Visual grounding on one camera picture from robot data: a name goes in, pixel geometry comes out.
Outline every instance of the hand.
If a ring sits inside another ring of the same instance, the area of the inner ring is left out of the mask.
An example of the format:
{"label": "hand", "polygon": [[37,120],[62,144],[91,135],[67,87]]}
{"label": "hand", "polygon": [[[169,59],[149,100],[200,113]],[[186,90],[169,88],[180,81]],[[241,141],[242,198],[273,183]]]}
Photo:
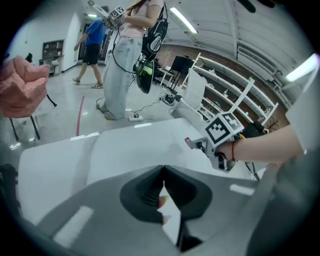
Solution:
{"label": "hand", "polygon": [[229,161],[232,160],[232,143],[233,141],[227,141],[219,145],[216,150],[215,154],[223,153],[225,155],[225,158]]}

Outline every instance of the red line on floor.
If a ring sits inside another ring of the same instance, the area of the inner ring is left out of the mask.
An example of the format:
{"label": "red line on floor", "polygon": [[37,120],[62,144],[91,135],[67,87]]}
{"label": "red line on floor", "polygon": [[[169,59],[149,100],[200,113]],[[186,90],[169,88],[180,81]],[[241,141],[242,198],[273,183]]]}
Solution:
{"label": "red line on floor", "polygon": [[80,119],[81,119],[81,112],[82,112],[82,107],[84,105],[85,101],[85,96],[82,97],[81,104],[80,104],[80,109],[79,109],[79,114],[78,114],[78,122],[76,124],[76,136],[79,136],[79,130],[80,130]]}

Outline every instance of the red bracelet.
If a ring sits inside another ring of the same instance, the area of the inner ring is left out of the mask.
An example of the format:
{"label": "red bracelet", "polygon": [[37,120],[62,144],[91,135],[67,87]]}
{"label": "red bracelet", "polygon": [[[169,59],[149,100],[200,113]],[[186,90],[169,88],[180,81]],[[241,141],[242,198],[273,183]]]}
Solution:
{"label": "red bracelet", "polygon": [[236,159],[235,159],[235,153],[234,153],[235,143],[236,143],[236,141],[234,140],[234,141],[232,142],[232,161],[236,161]]}

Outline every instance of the power strip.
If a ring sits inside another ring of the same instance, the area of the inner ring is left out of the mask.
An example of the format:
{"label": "power strip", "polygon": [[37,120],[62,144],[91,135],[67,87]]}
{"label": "power strip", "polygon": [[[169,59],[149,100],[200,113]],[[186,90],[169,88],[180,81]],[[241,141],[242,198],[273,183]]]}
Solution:
{"label": "power strip", "polygon": [[129,116],[130,122],[141,122],[143,120],[144,120],[144,118],[141,115],[139,115],[139,117],[134,117],[133,115]]}

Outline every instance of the blue t-shirt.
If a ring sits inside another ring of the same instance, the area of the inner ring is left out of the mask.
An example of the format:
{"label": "blue t-shirt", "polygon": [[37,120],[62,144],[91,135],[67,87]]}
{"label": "blue t-shirt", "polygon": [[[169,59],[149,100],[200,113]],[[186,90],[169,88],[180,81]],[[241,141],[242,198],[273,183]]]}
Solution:
{"label": "blue t-shirt", "polygon": [[102,22],[102,18],[96,18],[91,25],[86,29],[86,33],[89,36],[86,39],[85,45],[100,45],[104,39],[107,28]]}

